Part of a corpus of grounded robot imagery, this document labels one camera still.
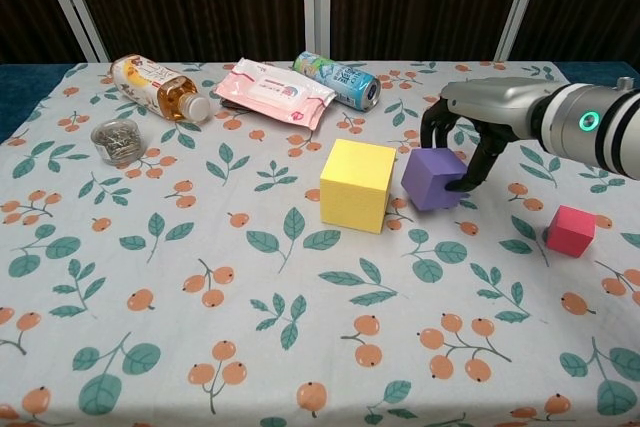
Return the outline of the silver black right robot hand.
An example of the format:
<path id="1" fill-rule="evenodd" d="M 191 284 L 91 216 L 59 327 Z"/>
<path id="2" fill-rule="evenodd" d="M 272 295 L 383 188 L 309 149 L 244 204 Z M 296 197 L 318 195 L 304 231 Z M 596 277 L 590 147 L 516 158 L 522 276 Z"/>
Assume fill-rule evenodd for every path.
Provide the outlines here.
<path id="1" fill-rule="evenodd" d="M 561 82 L 524 77 L 448 83 L 439 100 L 422 116 L 421 146 L 446 147 L 449 133 L 461 118 L 473 124 L 479 142 L 466 173 L 448 182 L 445 189 L 466 193 L 480 186 L 508 144 L 534 138 L 532 117 L 536 106 L 562 86 Z"/>

